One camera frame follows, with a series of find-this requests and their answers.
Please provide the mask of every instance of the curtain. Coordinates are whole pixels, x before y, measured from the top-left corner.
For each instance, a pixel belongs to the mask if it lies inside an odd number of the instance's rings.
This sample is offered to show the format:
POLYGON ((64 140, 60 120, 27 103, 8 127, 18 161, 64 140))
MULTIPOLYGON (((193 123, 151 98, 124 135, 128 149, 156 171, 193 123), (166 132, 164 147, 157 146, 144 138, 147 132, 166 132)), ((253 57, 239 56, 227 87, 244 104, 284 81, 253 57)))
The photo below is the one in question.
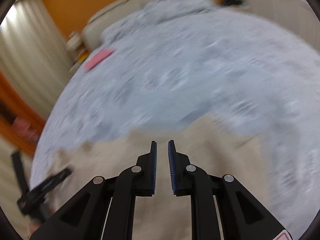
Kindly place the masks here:
POLYGON ((71 78, 65 40, 41 0, 20 0, 0 26, 0 70, 19 96, 47 119, 71 78))

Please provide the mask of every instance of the triangular cutout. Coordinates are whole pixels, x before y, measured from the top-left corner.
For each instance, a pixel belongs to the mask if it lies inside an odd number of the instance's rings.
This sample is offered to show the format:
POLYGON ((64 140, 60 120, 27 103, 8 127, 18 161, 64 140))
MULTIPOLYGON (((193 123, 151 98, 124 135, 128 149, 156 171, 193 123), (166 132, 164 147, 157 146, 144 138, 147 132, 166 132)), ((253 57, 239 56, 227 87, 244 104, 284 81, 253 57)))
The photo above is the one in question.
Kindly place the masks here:
POLYGON ((80 223, 84 209, 87 206, 89 199, 90 193, 84 194, 83 197, 79 199, 79 201, 77 201, 61 216, 61 220, 73 227, 77 227, 80 223))
POLYGON ((248 225, 263 219, 263 215, 259 210, 257 210, 240 191, 236 192, 236 196, 239 201, 244 220, 248 225))

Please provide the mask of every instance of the headboard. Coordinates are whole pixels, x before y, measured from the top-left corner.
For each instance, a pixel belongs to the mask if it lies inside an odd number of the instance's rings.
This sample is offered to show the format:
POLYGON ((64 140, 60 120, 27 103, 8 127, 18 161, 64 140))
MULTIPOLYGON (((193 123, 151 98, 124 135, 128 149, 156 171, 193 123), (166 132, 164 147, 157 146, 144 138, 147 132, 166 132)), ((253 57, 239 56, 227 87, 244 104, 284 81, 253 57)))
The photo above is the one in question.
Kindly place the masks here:
POLYGON ((100 35, 108 26, 142 9, 150 1, 153 0, 118 0, 98 11, 89 19, 82 31, 82 38, 87 48, 93 51, 100 46, 100 35))

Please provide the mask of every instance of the wrinkled cloth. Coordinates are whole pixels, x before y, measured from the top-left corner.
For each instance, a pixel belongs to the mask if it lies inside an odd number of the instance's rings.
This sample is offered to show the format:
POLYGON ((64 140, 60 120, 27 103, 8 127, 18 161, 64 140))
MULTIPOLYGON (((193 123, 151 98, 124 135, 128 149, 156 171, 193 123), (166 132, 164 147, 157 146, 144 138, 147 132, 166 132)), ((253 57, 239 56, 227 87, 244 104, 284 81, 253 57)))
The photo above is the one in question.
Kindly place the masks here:
POLYGON ((261 136, 271 163, 269 210, 294 239, 304 233, 320 209, 316 51, 278 25, 228 9, 142 26, 112 48, 61 94, 37 146, 31 187, 61 147, 123 138, 133 126, 182 130, 214 112, 225 130, 261 136))
POLYGON ((112 142, 84 143, 78 149, 60 151, 48 176, 66 166, 73 173, 48 198, 56 211, 95 176, 118 176, 135 165, 138 156, 157 142, 156 191, 152 197, 137 197, 132 239, 191 239, 190 196, 176 197, 171 188, 168 141, 174 139, 178 152, 208 174, 233 174, 264 205, 268 205, 267 162, 260 153, 259 138, 240 138, 221 132, 215 121, 203 116, 178 134, 131 131, 112 142))

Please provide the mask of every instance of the beige floor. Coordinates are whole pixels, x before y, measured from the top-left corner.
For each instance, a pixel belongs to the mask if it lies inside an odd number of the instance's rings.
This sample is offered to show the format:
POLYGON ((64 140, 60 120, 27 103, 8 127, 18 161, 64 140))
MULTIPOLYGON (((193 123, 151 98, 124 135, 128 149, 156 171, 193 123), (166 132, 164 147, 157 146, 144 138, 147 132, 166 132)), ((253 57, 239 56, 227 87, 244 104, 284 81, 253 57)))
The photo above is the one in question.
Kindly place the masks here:
MULTIPOLYGON (((23 239, 27 238, 28 218, 23 217, 17 206, 17 199, 21 196, 10 154, 15 147, 0 136, 0 205, 15 230, 23 239)), ((23 157, 26 176, 29 178, 32 160, 23 157)))

